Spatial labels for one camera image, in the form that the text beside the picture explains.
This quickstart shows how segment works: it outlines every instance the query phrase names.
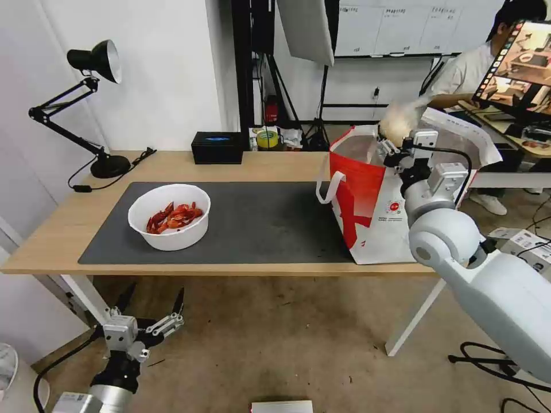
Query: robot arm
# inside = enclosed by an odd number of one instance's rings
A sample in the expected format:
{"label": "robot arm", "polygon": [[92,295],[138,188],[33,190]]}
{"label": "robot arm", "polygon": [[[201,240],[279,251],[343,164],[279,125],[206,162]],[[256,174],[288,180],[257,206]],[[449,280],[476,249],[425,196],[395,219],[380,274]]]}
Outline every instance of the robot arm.
{"label": "robot arm", "polygon": [[150,355],[150,348],[162,343],[184,324],[184,289],[178,293],[172,312],[159,321],[138,320],[121,311],[128,305],[132,285],[110,310],[109,321],[100,328],[107,344],[108,361],[97,374],[88,393],[64,392],[53,413],[122,413],[138,389],[141,364]]}
{"label": "robot arm", "polygon": [[473,219],[455,209],[454,192],[468,172],[460,163],[432,165],[436,139],[428,130],[412,131],[401,148],[378,139],[385,165],[402,178],[411,253],[447,282],[463,310],[513,361],[551,383],[551,283],[521,258],[496,250]]}

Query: red and white bag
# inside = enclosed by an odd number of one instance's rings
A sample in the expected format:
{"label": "red and white bag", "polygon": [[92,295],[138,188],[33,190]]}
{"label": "red and white bag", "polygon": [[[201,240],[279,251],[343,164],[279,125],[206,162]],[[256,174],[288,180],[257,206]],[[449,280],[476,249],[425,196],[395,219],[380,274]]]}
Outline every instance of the red and white bag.
{"label": "red and white bag", "polygon": [[[439,131],[439,147],[469,153],[475,168],[471,181],[478,168],[501,160],[490,136],[468,122],[428,109],[420,127]],[[332,203],[346,246],[357,264],[412,262],[408,217],[400,193],[402,180],[394,169],[382,166],[377,159],[376,133],[376,126],[352,127],[331,145],[331,182],[323,197],[320,189],[326,160],[317,180],[316,195],[322,204]],[[450,162],[434,157],[436,163]]]}

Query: lamp arm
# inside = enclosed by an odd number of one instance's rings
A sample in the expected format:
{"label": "lamp arm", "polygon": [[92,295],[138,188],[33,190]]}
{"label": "lamp arm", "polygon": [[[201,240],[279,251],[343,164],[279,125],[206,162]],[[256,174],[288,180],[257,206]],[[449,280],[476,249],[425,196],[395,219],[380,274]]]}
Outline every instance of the lamp arm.
{"label": "lamp arm", "polygon": [[[99,147],[94,146],[86,139],[75,135],[74,133],[68,131],[67,129],[59,126],[57,123],[54,123],[50,119],[53,115],[61,112],[62,110],[68,108],[69,106],[72,106],[75,103],[86,98],[87,96],[90,96],[91,94],[95,93],[98,90],[98,82],[99,82],[99,79],[96,79],[95,77],[86,77],[79,84],[73,86],[70,89],[67,89],[66,91],[60,93],[59,95],[43,103],[42,105],[31,108],[29,110],[30,118],[33,119],[35,122],[41,123],[47,128],[50,128],[51,130],[53,130],[54,132],[57,132],[60,135],[66,137],[71,142],[76,143],[77,145],[83,147],[84,149],[90,151],[91,153],[97,155],[98,157],[105,155],[103,146],[99,146]],[[89,90],[86,93],[68,102],[55,103],[59,99],[67,96],[69,93],[74,92],[75,90],[77,90],[82,86],[88,87]]]}

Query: bag handle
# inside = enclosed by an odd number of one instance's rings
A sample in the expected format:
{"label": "bag handle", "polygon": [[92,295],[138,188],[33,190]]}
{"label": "bag handle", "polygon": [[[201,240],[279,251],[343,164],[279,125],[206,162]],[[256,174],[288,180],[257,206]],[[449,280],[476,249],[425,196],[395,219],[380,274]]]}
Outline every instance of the bag handle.
{"label": "bag handle", "polygon": [[331,182],[329,183],[329,188],[327,189],[327,194],[325,194],[325,198],[321,196],[321,182],[323,181],[323,178],[325,176],[328,160],[329,154],[327,154],[327,156],[325,157],[323,163],[321,164],[320,172],[317,175],[316,196],[317,200],[320,201],[320,204],[329,204],[333,200],[333,198],[335,198],[335,195],[337,195],[337,189],[339,188],[340,182],[346,181],[346,175],[344,175],[342,172],[335,171],[335,173],[331,177]]}

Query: black desk mat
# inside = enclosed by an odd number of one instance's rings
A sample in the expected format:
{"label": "black desk mat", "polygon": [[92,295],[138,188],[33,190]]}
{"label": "black desk mat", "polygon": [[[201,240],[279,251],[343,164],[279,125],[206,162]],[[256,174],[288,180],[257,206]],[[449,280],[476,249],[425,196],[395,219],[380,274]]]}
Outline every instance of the black desk mat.
{"label": "black desk mat", "polygon": [[192,182],[211,198],[207,233],[184,250],[155,250],[128,225],[128,209],[147,191],[172,183],[130,184],[79,263],[352,262],[331,205],[316,198],[315,182]]}

